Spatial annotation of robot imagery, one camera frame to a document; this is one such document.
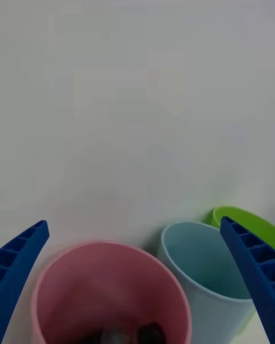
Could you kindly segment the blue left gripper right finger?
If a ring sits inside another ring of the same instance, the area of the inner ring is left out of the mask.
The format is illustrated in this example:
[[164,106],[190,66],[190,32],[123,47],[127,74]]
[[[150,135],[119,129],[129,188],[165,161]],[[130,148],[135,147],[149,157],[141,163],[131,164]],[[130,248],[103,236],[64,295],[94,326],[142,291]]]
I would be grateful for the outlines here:
[[222,218],[220,234],[242,275],[268,340],[274,343],[274,248],[229,217]]

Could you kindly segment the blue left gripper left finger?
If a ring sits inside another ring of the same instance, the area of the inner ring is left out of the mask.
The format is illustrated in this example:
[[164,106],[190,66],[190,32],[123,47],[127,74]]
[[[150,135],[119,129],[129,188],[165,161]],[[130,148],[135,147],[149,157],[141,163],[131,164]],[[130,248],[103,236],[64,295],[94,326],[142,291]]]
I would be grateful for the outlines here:
[[38,255],[49,239],[48,223],[41,220],[0,248],[0,340]]

